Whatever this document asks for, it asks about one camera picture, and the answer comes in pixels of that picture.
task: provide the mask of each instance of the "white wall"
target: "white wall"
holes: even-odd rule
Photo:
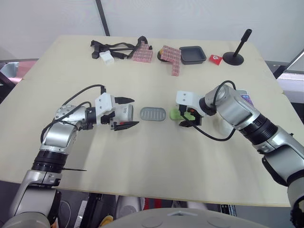
[[[62,34],[105,34],[95,0],[0,1],[0,60],[39,58]]]
[[[303,49],[304,0],[101,0],[111,36],[240,40],[265,60]],[[104,35],[94,0],[1,0],[0,60],[39,58],[61,34]]]
[[[304,0],[102,0],[111,36],[240,40],[247,28],[265,60],[304,47]]]

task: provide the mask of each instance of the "wooden table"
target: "wooden table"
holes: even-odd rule
[[[243,205],[289,206],[286,187],[275,183],[251,143],[239,132],[227,142],[213,141],[192,128],[182,128],[169,118],[176,107],[178,90],[204,96],[224,80],[245,89],[257,109],[304,143],[304,127],[256,48],[247,42],[241,50],[245,61],[219,66],[206,61],[181,65],[171,76],[171,64],[157,60],[163,45],[179,48],[201,46],[207,58],[233,51],[237,42],[150,39],[152,62],[115,59],[106,66],[92,59],[91,40],[115,44],[137,43],[137,38],[60,36],[0,105],[0,180],[20,183],[40,147],[40,133],[55,111],[70,96],[91,84],[103,84],[107,92],[135,100],[134,120],[140,123],[124,131],[108,125],[81,131],[69,155],[59,188],[152,198],[195,200]],[[72,104],[93,102],[99,90],[91,89]],[[142,121],[145,106],[162,107],[162,122]],[[201,128],[221,134],[217,114],[202,120]]]

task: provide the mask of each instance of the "black handle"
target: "black handle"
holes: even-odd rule
[[[252,30],[251,29],[247,29],[246,32],[244,33],[241,41],[242,42],[246,42],[251,34]]]

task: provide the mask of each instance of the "metal pole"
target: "metal pole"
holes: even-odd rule
[[[96,0],[96,4],[97,4],[98,11],[99,11],[101,22],[103,23],[105,35],[109,37],[110,32],[109,32],[108,25],[106,24],[105,13],[104,13],[103,6],[101,4],[101,0]]]

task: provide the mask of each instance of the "black strap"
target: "black strap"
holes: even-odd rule
[[[120,59],[124,59],[124,58],[128,58],[128,55],[124,54],[124,53],[120,53],[120,52],[116,52],[116,51],[111,51],[111,55],[113,57],[116,57],[116,58],[120,58]]]
[[[120,58],[120,59],[132,58],[134,52],[141,46],[142,41],[144,41],[145,44],[148,43],[147,38],[144,37],[144,36],[141,36],[137,39],[136,46],[134,46],[133,44],[125,43],[125,42],[121,42],[121,43],[118,43],[118,44],[112,44],[112,45],[111,44],[102,44],[98,41],[92,40],[91,41],[91,47],[94,47],[94,52],[92,53],[92,58],[99,58],[99,53],[100,52],[104,52],[104,51],[108,51],[108,50],[111,52],[111,55],[113,57]],[[128,48],[132,48],[132,51],[130,52],[130,54],[126,55],[124,53],[120,53],[120,52],[115,51],[115,49],[110,49],[110,48],[115,48],[119,45],[125,45]]]

